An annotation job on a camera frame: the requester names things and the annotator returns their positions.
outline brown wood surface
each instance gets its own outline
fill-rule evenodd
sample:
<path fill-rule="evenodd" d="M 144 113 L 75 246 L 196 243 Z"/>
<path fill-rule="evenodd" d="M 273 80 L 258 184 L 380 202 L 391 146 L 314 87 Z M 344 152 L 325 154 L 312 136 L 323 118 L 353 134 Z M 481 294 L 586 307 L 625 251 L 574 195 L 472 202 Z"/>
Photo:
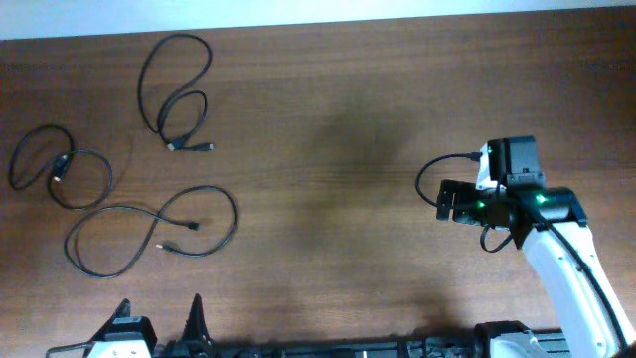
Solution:
<path fill-rule="evenodd" d="M 210 153 L 168 151 L 137 110 L 140 65 L 165 34 L 0 43 L 3 168 L 23 134 L 55 122 L 110 160 L 115 187 L 103 205 L 157 210 L 187 187 L 216 184 L 240 210 L 221 252 L 177 257 L 154 245 L 206 248 L 230 221 L 219 195 L 185 197 L 167 214 L 201 221 L 200 232 L 160 224 L 132 270 L 98 280 L 62 252 L 86 212 L 57 206 L 44 181 L 14 192 L 3 179 L 0 355 L 38 357 L 88 339 L 124 297 L 165 342 L 181 334 L 195 293 L 213 338 L 226 342 L 382 337 L 505 319 L 558 326 L 520 252 L 482 252 L 479 228 L 435 221 L 413 188 L 433 157 L 523 134 L 537 138 L 549 184 L 579 196 L 636 322 L 635 8 L 194 33 L 216 54 L 194 86 L 210 111 L 192 142 L 213 141 Z M 151 117 L 204 60 L 188 41 L 159 53 L 144 92 Z M 184 132 L 201 110 L 196 98 L 184 100 L 167 132 Z M 54 134 L 40 140 L 21 172 L 64 147 Z M 62 188 L 69 200 L 100 190 L 103 172 L 88 168 L 97 169 L 89 159 L 74 164 Z M 476 172 L 466 160 L 440 163 L 423 188 L 435 196 L 439 180 Z M 150 222 L 98 217 L 80 233 L 81 258 L 99 271 L 121 268 Z"/>

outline wooden tabletop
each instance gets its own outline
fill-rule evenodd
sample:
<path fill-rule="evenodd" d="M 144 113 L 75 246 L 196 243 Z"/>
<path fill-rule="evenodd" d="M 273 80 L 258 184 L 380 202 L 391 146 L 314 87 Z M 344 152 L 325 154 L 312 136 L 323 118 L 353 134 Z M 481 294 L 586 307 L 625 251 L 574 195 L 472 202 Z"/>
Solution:
<path fill-rule="evenodd" d="M 526 134 L 537 138 L 549 186 L 577 194 L 636 322 L 636 8 L 193 33 L 215 51 L 193 86 L 210 108 L 191 142 L 214 142 L 207 153 L 169 151 L 137 109 L 141 64 L 166 34 L 0 43 L 3 167 L 22 135 L 52 122 L 110 161 L 114 187 L 102 206 L 157 211 L 183 189 L 213 184 L 239 209 L 224 249 L 188 259 L 155 244 L 208 248 L 231 212 L 219 194 L 180 199 L 166 215 L 202 229 L 159 224 L 129 272 L 100 280 L 63 255 L 86 211 L 59 207 L 44 180 L 21 192 L 0 181 L 3 356 L 86 340 L 123 298 L 165 343 L 181 334 L 195 293 L 222 342 L 383 337 L 515 319 L 556 327 L 522 253 L 512 245 L 483 252 L 480 228 L 436 221 L 413 187 L 431 158 Z M 187 40 L 159 52 L 144 85 L 151 118 L 205 59 Z M 180 102 L 166 133 L 186 132 L 202 109 L 199 98 Z M 47 135 L 21 154 L 20 173 L 64 150 L 58 134 Z M 477 170 L 464 159 L 439 163 L 422 188 L 435 196 L 441 179 L 474 181 Z M 58 190 L 88 201 L 104 178 L 94 160 L 78 157 Z M 96 217 L 79 233 L 82 261 L 120 269 L 151 222 Z"/>

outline wood grain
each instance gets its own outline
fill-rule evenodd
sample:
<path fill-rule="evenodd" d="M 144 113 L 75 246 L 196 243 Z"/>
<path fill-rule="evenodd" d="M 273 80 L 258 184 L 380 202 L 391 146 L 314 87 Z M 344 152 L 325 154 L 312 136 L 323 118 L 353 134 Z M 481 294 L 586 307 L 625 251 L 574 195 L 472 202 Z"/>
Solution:
<path fill-rule="evenodd" d="M 168 214 L 199 220 L 202 231 L 159 225 L 130 272 L 97 280 L 62 254 L 85 213 L 55 205 L 43 182 L 14 192 L 1 181 L 3 356 L 88 339 L 124 297 L 165 342 L 181 334 L 195 293 L 224 342 L 383 337 L 505 319 L 555 327 L 521 253 L 482 252 L 478 228 L 435 221 L 413 188 L 430 158 L 523 134 L 537 138 L 549 184 L 578 194 L 609 281 L 636 321 L 635 8 L 195 33 L 215 50 L 194 86 L 211 108 L 193 142 L 213 141 L 210 153 L 168 151 L 138 113 L 140 65 L 165 34 L 0 43 L 2 166 L 30 128 L 55 122 L 110 160 L 115 187 L 104 205 L 157 210 L 187 187 L 216 184 L 240 211 L 237 235 L 213 256 L 154 249 L 166 240 L 205 248 L 227 227 L 222 197 L 186 197 Z M 151 117 L 205 53 L 177 41 L 156 60 L 144 94 Z M 184 100 L 167 132 L 186 131 L 200 110 Z M 37 168 L 56 140 L 27 153 L 22 168 Z M 81 167 L 64 184 L 70 200 L 89 200 L 103 182 Z M 476 171 L 440 163 L 423 188 L 434 195 L 439 180 L 473 180 Z M 82 259 L 120 268 L 150 222 L 98 217 L 80 233 Z"/>

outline wooden table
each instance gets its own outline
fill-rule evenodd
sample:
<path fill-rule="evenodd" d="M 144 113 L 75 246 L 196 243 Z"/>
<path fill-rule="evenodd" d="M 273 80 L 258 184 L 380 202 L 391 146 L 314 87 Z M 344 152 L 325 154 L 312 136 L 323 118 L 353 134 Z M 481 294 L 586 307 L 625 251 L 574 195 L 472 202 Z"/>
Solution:
<path fill-rule="evenodd" d="M 54 122 L 110 160 L 115 185 L 102 205 L 156 211 L 178 191 L 215 184 L 239 206 L 228 246 L 186 259 L 154 244 L 207 248 L 231 214 L 211 193 L 178 201 L 167 215 L 202 230 L 160 224 L 132 270 L 99 280 L 62 251 L 86 212 L 57 206 L 44 181 L 14 192 L 2 180 L 2 355 L 38 357 L 88 339 L 124 297 L 165 343 L 181 334 L 195 293 L 222 342 L 383 337 L 506 319 L 558 326 L 520 252 L 484 253 L 479 228 L 436 221 L 413 187 L 433 157 L 524 134 L 537 138 L 549 185 L 577 193 L 636 322 L 635 28 L 636 9 L 615 8 L 194 31 L 216 54 L 194 85 L 210 110 L 192 142 L 213 141 L 209 153 L 167 150 L 139 115 L 140 66 L 165 34 L 0 43 L 3 167 L 22 135 Z M 151 117 L 204 61 L 188 41 L 159 53 L 145 83 Z M 201 110 L 184 100 L 167 133 L 188 130 Z M 22 171 L 64 148 L 54 134 L 42 140 Z M 85 169 L 93 164 L 74 163 L 65 198 L 101 190 L 103 171 Z M 441 179 L 472 181 L 477 169 L 440 163 L 422 187 L 434 196 Z M 151 221 L 97 217 L 80 233 L 81 258 L 99 271 L 121 268 Z"/>

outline white wall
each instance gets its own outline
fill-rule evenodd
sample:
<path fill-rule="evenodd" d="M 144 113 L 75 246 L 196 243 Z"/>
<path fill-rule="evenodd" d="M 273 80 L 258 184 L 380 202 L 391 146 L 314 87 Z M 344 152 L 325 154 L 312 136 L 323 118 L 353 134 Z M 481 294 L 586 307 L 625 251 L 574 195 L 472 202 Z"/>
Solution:
<path fill-rule="evenodd" d="M 636 0 L 0 0 L 0 39 L 636 5 Z"/>

